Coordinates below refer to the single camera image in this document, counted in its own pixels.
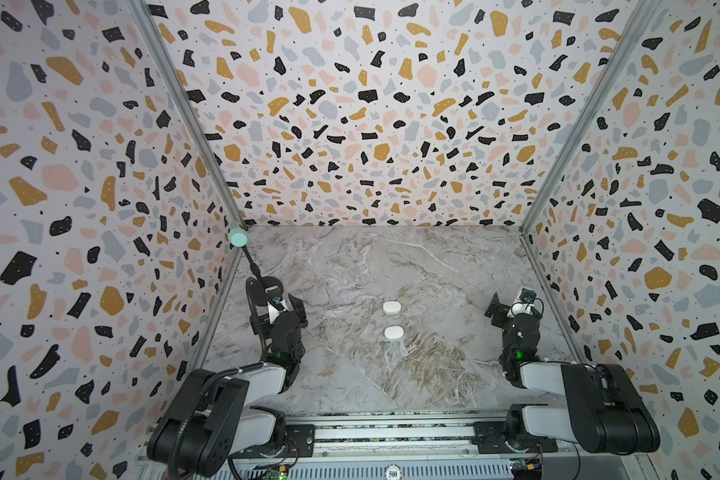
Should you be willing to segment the white earbud charging case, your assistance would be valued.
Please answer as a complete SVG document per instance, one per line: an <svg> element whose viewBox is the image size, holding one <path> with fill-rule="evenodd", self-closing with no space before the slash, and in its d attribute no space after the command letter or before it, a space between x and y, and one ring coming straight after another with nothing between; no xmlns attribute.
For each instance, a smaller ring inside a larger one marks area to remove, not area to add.
<svg viewBox="0 0 720 480"><path fill-rule="evenodd" d="M402 311L402 305L398 301L385 301L382 309L386 315L397 315Z"/></svg>

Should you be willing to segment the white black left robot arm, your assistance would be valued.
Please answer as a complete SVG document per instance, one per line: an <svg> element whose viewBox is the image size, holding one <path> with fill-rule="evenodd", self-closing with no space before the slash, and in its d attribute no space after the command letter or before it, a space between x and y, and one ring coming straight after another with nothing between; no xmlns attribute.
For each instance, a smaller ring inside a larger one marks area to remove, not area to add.
<svg viewBox="0 0 720 480"><path fill-rule="evenodd" d="M301 431L291 432L284 413L259 400L286 392L305 355L302 331L308 325L304 303L283 291L279 279L250 277L246 284L250 324L260 341L259 362L220 372L192 371L146 447L171 479L210 478L237 457L261 456L260 479L286 472L311 449Z"/></svg>

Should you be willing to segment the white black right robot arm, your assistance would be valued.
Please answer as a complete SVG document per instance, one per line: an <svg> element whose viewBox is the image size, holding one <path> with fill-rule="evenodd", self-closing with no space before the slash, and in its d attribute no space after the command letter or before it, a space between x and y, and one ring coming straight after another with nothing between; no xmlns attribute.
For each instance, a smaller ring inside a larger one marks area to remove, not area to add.
<svg viewBox="0 0 720 480"><path fill-rule="evenodd" d="M588 453L653 453L660 431L626 370L616 364L544 360L538 356L545 305L533 290L521 288L510 304L494 295L485 311L501 330L498 358L506 380L516 388L557 395L563 407L514 404L501 436L517 452L545 448L562 440Z"/></svg>

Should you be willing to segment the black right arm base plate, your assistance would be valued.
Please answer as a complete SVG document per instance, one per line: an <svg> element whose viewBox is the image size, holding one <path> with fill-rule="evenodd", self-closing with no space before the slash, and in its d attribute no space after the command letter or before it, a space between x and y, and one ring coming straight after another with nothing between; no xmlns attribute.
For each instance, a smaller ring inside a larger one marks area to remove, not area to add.
<svg viewBox="0 0 720 480"><path fill-rule="evenodd" d="M473 430L471 443L480 454L546 454L559 450L554 439L528 435L523 429L510 432L505 422L475 422Z"/></svg>

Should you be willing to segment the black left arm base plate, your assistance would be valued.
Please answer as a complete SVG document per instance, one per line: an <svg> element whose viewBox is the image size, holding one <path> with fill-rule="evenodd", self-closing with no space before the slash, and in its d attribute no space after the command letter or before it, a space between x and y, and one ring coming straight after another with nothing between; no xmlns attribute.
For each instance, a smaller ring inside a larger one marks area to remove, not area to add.
<svg viewBox="0 0 720 480"><path fill-rule="evenodd" d="M261 453L267 457L313 456L316 426L314 424L282 424L275 426L270 440L261 447Z"/></svg>

